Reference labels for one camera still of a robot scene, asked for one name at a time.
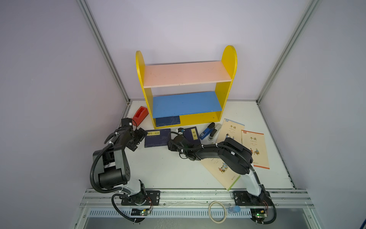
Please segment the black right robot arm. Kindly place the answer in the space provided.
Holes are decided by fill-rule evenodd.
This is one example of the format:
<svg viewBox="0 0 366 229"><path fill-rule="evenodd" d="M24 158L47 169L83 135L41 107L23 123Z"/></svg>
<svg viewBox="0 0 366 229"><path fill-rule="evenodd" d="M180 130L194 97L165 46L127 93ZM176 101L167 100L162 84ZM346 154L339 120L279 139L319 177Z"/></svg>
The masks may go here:
<svg viewBox="0 0 366 229"><path fill-rule="evenodd" d="M175 134L176 137L171 139L171 135L168 136L167 145L170 151L176 151L191 161L201 161L204 159L223 160L233 172L247 179L246 192L253 205L263 203L265 200L272 204L269 192L266 191L264 185L260 182L252 165L252 153L248 148L229 137L216 144L193 145L188 142L184 135L176 132L171 132L171 134Z"/></svg>

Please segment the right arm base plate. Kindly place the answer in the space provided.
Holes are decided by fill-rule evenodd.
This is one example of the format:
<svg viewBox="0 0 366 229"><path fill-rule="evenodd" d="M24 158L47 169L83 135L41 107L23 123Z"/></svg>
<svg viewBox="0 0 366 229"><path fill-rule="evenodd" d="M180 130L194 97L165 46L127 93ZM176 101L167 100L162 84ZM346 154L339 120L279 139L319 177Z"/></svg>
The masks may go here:
<svg viewBox="0 0 366 229"><path fill-rule="evenodd" d="M237 206L272 206L273 202L269 192L261 191L259 196L249 194L247 191L233 191L232 197Z"/></svg>

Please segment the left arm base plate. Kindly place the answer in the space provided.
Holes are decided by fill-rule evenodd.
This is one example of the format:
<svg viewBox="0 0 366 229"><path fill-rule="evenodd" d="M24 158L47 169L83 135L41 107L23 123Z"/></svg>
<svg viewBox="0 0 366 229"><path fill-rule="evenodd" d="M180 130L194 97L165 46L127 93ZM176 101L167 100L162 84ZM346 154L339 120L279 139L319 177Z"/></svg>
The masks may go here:
<svg viewBox="0 0 366 229"><path fill-rule="evenodd" d="M149 189L141 191L130 197L119 197L123 206L158 206L160 202L160 190Z"/></svg>

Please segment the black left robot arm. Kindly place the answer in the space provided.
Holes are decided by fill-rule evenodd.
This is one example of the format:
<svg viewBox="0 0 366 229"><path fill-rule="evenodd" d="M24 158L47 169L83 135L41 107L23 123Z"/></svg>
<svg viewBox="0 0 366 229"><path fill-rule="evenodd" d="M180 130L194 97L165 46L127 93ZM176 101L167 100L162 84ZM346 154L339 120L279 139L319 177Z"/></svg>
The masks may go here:
<svg viewBox="0 0 366 229"><path fill-rule="evenodd" d="M110 134L102 150L93 153L90 183L99 193L113 193L111 203L116 212L125 219L140 223L144 218L132 218L124 214L116 205L115 198L121 198L142 205L147 200L147 192L141 180L131 179L131 170L125 149L135 151L147 132L132 126L120 127Z"/></svg>

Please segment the blue book yellow label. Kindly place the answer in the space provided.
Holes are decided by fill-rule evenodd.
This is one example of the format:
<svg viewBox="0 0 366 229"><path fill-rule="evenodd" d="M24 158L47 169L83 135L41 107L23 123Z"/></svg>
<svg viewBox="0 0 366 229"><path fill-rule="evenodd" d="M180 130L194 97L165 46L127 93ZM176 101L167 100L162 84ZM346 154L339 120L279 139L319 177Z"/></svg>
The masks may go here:
<svg viewBox="0 0 366 229"><path fill-rule="evenodd" d="M181 124L180 116L156 118L156 127L174 126Z"/></svg>

